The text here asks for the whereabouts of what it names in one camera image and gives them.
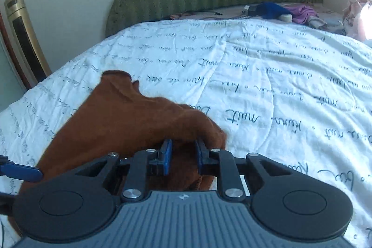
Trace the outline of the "brown knit sweater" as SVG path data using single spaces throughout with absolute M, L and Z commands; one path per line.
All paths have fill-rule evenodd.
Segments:
M 196 141 L 224 149 L 226 135 L 203 112 L 165 98 L 148 98 L 139 82 L 109 70 L 65 123 L 38 161 L 38 183 L 24 182 L 8 218 L 20 236 L 71 242 L 113 221 L 126 180 L 122 159 L 172 141 L 170 173 L 150 177 L 151 191 L 207 191 L 213 176 L 197 169 Z

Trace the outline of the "pink clothes pile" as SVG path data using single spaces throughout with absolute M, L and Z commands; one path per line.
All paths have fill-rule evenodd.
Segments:
M 365 42 L 371 40 L 371 0 L 350 0 L 343 10 L 346 35 Z

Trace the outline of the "white quilt with script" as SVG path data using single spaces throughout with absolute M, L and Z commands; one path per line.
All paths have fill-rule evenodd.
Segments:
M 1 154 L 36 164 L 106 70 L 207 114 L 235 156 L 257 152 L 343 190 L 354 207 L 345 236 L 371 246 L 371 45 L 264 20 L 141 23 L 4 109 Z

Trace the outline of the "gold tower air conditioner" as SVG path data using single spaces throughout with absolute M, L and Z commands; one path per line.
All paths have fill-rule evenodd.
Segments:
M 25 0 L 5 0 L 4 7 L 15 42 L 14 54 L 20 67 L 20 76 L 30 89 L 52 72 L 38 42 Z

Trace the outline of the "dark blue garment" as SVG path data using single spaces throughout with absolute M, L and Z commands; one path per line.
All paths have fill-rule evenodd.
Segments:
M 258 16 L 266 20 L 278 19 L 282 15 L 292 15 L 292 13 L 285 7 L 282 7 L 276 3 L 264 2 L 256 6 Z

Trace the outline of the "purple garment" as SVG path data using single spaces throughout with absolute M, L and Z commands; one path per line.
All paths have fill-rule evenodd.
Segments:
M 304 4 L 286 6 L 286 9 L 291 13 L 292 21 L 300 25 L 305 24 L 309 17 L 317 16 L 317 12 L 312 7 Z

